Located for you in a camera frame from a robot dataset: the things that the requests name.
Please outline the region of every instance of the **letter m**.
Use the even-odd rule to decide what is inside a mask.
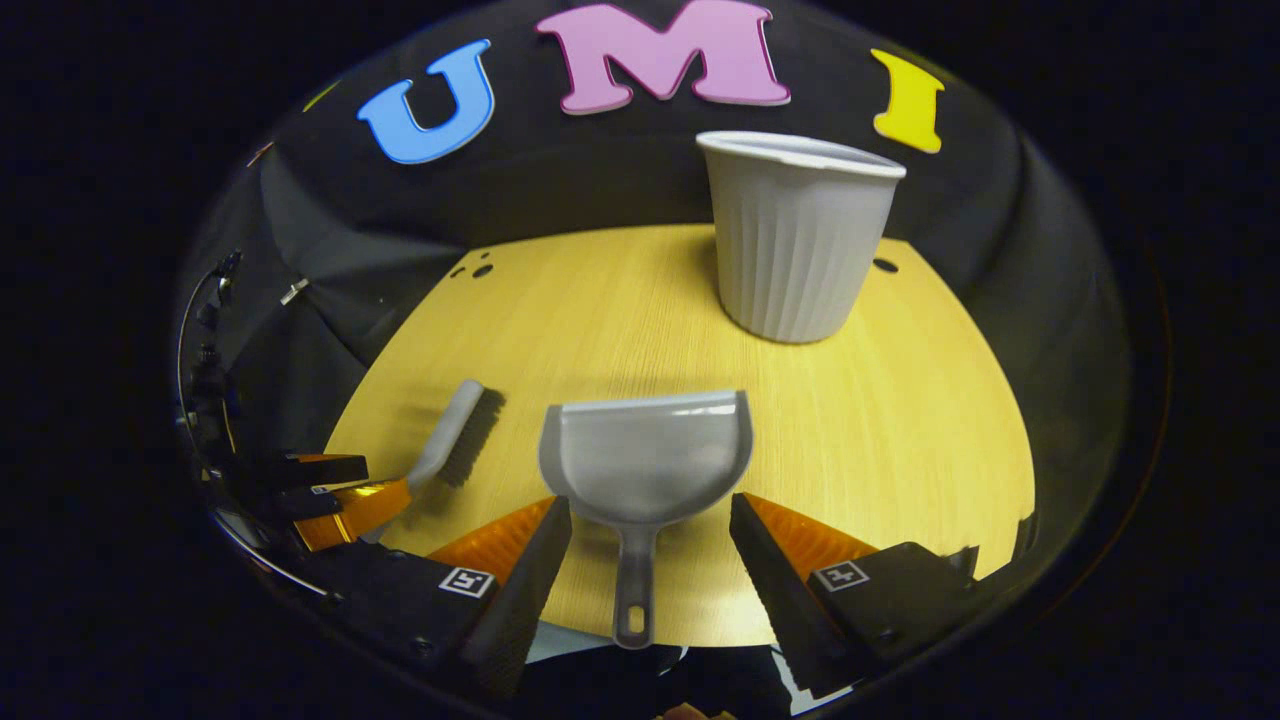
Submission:
[[[666,32],[613,5],[588,5],[552,15],[538,32],[554,35],[564,51],[571,91],[561,108],[571,115],[616,110],[631,88],[613,81],[609,60],[658,100],[676,95],[694,56],[707,72],[694,94],[712,102],[785,105],[791,91],[778,83],[764,42],[773,14],[733,0],[692,0]]]

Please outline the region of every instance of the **white plastic cup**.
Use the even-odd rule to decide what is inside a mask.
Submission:
[[[748,332],[780,342],[836,334],[879,246],[902,165],[835,142],[699,133],[719,297]]]

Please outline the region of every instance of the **table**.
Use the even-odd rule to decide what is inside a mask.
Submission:
[[[739,491],[873,546],[979,546],[1006,564],[1034,509],[1027,432],[995,355],[909,243],[883,240],[836,336],[790,346],[721,309],[712,225],[603,229],[467,252],[403,323],[339,419],[328,454],[370,477],[413,464],[466,378],[506,406],[465,486],[436,483],[393,523],[389,547],[426,555],[547,497],[538,438],[548,405],[746,389],[755,451]],[[774,641],[728,534],[728,498],[663,530],[655,642]],[[573,518],[541,619],[609,635],[617,541]]]

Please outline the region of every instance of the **brush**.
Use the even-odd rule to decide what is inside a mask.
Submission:
[[[484,387],[475,380],[462,380],[440,420],[426,438],[417,462],[406,475],[408,492],[417,497],[431,478],[438,478],[449,487],[466,484],[475,468],[476,459],[489,433],[498,423],[506,397],[495,389]],[[378,542],[390,523],[385,523],[364,536],[369,542]]]

